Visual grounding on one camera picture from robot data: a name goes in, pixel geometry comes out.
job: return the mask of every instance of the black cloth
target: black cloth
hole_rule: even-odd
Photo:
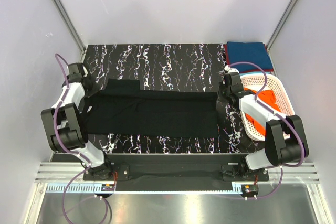
[[[216,92],[140,90],[140,82],[109,79],[85,99],[89,134],[218,137]]]

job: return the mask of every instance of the black table surface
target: black table surface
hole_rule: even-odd
[[[226,57],[224,44],[89,45],[84,62],[96,81],[140,80],[144,90],[218,91]],[[111,153],[251,153],[264,148],[244,130],[239,110],[217,101],[219,138],[173,138],[143,135],[89,135]]]

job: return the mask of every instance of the blue towel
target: blue towel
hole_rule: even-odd
[[[272,62],[262,42],[228,42],[225,46],[225,52],[228,64],[249,61],[260,66],[265,71],[273,71]],[[251,65],[236,65],[235,68],[240,73],[259,71]]]

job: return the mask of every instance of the white enclosure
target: white enclosure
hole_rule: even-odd
[[[335,17],[334,0],[299,0],[271,48],[278,77],[302,117],[309,160],[316,164],[334,219]]]
[[[80,51],[51,0],[0,0],[0,9],[0,222],[17,224],[51,154],[40,112],[61,92],[54,53],[78,61]]]
[[[290,0],[62,0],[84,44],[267,42]]]
[[[289,2],[61,0],[85,45],[267,43]],[[0,0],[0,9],[0,162],[6,176],[0,180],[0,222],[11,224],[22,222],[38,166],[51,154],[40,112],[61,93],[54,53],[77,62],[81,51],[53,0]],[[277,75],[303,120],[308,161],[317,166],[334,218],[335,17],[334,0],[298,0],[270,49]]]

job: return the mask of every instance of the red fabric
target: red fabric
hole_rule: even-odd
[[[275,97],[275,94],[274,94],[273,90],[264,90],[258,95],[258,97],[264,103],[271,106],[273,109],[281,112],[279,106],[276,104],[277,99]],[[254,118],[252,118],[250,115],[245,113],[245,116],[246,116],[246,119],[249,122],[251,122],[253,124],[253,126],[257,129],[257,131],[260,132],[263,136],[265,136],[265,134],[266,134],[265,128],[260,123],[258,123],[256,120],[254,120]]]

